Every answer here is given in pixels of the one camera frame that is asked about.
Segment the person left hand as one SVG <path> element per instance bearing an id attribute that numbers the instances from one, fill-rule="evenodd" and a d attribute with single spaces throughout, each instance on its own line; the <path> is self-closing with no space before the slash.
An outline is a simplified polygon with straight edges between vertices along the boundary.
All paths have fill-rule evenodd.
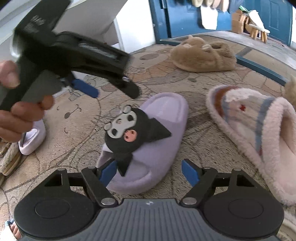
<path id="1" fill-rule="evenodd" d="M 13 61 L 1 62 L 1 85 L 16 88 L 20 84 L 17 66 Z M 54 105 L 51 95 L 39 103 L 17 102 L 10 111 L 1 110 L 1 139 L 17 143 L 22 134 L 33 128 L 33 123 L 43 118 L 45 111 Z"/>

